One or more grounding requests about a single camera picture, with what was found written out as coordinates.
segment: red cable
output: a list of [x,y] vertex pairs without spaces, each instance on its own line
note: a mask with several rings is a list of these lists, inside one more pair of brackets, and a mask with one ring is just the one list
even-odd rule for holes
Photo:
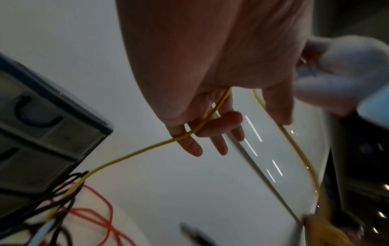
[[[108,238],[109,238],[109,235],[111,233],[111,231],[113,232],[114,236],[115,236],[115,239],[116,239],[116,242],[118,243],[118,246],[122,246],[122,241],[120,240],[120,237],[123,237],[129,244],[131,244],[131,246],[136,246],[136,244],[127,236],[125,235],[124,233],[120,232],[119,230],[116,230],[113,225],[112,225],[112,220],[113,220],[113,207],[111,205],[111,203],[105,199],[100,193],[98,193],[96,190],[94,190],[92,187],[84,184],[84,187],[86,187],[88,190],[90,190],[92,193],[94,193],[96,196],[98,196],[100,199],[102,199],[108,206],[108,209],[109,209],[109,220],[107,220],[106,218],[104,218],[103,216],[101,216],[99,213],[97,213],[96,211],[90,209],[90,208],[73,208],[72,210],[70,210],[70,213],[77,216],[77,217],[80,217],[84,220],[87,220],[89,222],[92,222],[96,225],[99,225],[101,227],[104,227],[107,229],[107,234],[104,238],[104,240],[98,244],[98,246],[102,246],[104,245]],[[92,214],[94,215],[95,217],[97,217],[98,219],[101,220],[101,222],[91,218],[91,217],[88,217],[84,214],[81,214],[79,212],[87,212],[89,214]]]

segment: white cable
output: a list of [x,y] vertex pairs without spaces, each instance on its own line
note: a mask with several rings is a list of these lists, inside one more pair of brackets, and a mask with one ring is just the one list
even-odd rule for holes
[[55,219],[47,221],[37,233],[31,238],[27,246],[39,246],[39,244],[46,238],[46,235],[49,233],[51,227],[54,225]]

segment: yellow wire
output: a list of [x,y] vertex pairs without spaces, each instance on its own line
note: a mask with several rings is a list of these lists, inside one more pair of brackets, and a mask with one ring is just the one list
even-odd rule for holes
[[[208,122],[208,121],[210,121],[210,120],[214,117],[216,111],[222,106],[222,104],[224,103],[224,101],[231,95],[231,90],[232,90],[231,88],[228,88],[228,89],[226,90],[226,92],[223,94],[222,98],[219,100],[219,102],[217,103],[217,105],[212,109],[212,111],[207,115],[207,117],[206,117],[199,125],[197,125],[193,130],[191,130],[190,132],[187,132],[187,133],[185,133],[185,134],[183,134],[183,135],[181,135],[181,136],[174,137],[174,138],[172,138],[172,139],[169,139],[169,140],[166,140],[166,141],[163,141],[163,142],[160,142],[160,143],[156,143],[156,144],[154,144],[154,145],[151,145],[151,146],[149,146],[149,147],[143,148],[143,149],[141,149],[141,150],[135,151],[135,152],[133,152],[133,153],[131,153],[131,154],[128,154],[128,155],[123,156],[123,157],[120,157],[120,158],[117,158],[117,159],[115,159],[115,160],[112,160],[112,161],[110,161],[110,162],[108,162],[108,163],[105,163],[104,165],[101,165],[101,166],[99,166],[99,167],[93,169],[92,171],[90,171],[89,173],[87,173],[84,177],[82,177],[79,181],[77,181],[77,182],[76,182],[76,183],[75,183],[75,184],[74,184],[74,185],[73,185],[73,186],[72,186],[72,187],[71,187],[71,188],[62,196],[62,198],[67,197],[68,195],[70,195],[70,194],[72,194],[73,192],[75,192],[76,189],[77,189],[82,183],[85,182],[85,180],[87,180],[90,176],[94,175],[95,173],[97,173],[98,171],[100,171],[100,170],[102,170],[102,169],[104,169],[104,168],[106,168],[106,167],[109,167],[109,166],[111,166],[111,165],[113,165],[113,164],[116,164],[116,163],[118,163],[118,162],[121,162],[122,160],[126,160],[126,159],[128,159],[128,158],[131,158],[131,157],[133,157],[133,156],[136,156],[136,155],[141,154],[141,153],[143,153],[143,152],[146,152],[146,151],[148,151],[148,150],[155,149],[155,148],[160,147],[160,146],[162,146],[162,145],[166,145],[166,144],[169,144],[169,143],[173,143],[173,142],[177,142],[177,141],[183,140],[183,139],[189,137],[190,135],[197,133],[197,132],[198,132],[198,131],[199,131],[199,130]],[[59,208],[59,207],[55,207],[55,208],[53,208],[53,209],[49,212],[49,214],[48,214],[47,217],[46,217],[46,221],[49,220],[49,219],[51,219],[51,218],[54,216],[54,214],[57,212],[58,208]]]
[[[262,106],[263,109],[265,109],[265,103],[259,97],[259,95],[256,92],[256,90],[253,90],[253,92],[254,92],[254,96],[255,96],[256,100],[258,101],[258,103]],[[330,209],[329,209],[328,198],[327,198],[327,195],[325,194],[325,192],[322,191],[321,188],[320,188],[318,177],[317,177],[317,175],[315,173],[315,170],[312,167],[312,164],[308,160],[307,156],[304,154],[303,150],[298,146],[296,141],[294,141],[294,139],[289,135],[289,133],[285,130],[285,128],[283,126],[281,126],[281,125],[277,125],[277,126],[280,129],[280,131],[283,133],[283,135],[286,137],[288,142],[295,149],[295,151],[297,152],[297,154],[299,155],[299,157],[303,161],[305,167],[308,169],[308,172],[309,172],[309,174],[311,176],[311,179],[313,181],[315,189],[316,189],[316,191],[318,193],[319,203],[321,205],[321,207],[320,207],[320,214],[319,215],[322,218],[328,220],[328,218],[330,216]]]

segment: glossy white surface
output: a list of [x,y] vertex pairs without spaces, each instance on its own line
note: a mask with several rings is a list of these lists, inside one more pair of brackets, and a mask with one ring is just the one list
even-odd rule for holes
[[[114,124],[113,135],[80,170],[169,138],[134,81],[113,1],[1,1],[0,33],[0,52],[58,83]],[[234,89],[234,97],[236,109],[250,118],[263,140],[245,119],[256,163],[273,175],[296,214],[309,212],[314,191],[298,157],[251,91]],[[290,130],[309,158],[321,164],[321,128],[306,110],[311,111],[297,107],[298,121]],[[301,228],[241,153],[228,143],[229,154],[222,157],[208,139],[200,144],[201,158],[171,144],[112,166],[88,183],[125,211],[151,245],[189,245],[179,234],[182,221],[221,246],[293,245]]]

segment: human hand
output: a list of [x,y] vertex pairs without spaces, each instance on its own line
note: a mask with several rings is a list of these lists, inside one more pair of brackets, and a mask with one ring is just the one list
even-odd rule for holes
[[[201,122],[228,87],[261,88],[266,110],[290,124],[292,79],[310,32],[311,0],[117,0],[128,58],[146,101],[171,136]],[[221,154],[221,134],[244,139],[232,96],[196,135]],[[194,156],[192,138],[178,143]]]
[[295,96],[340,116],[389,82],[389,47],[373,38],[311,38],[303,51]]

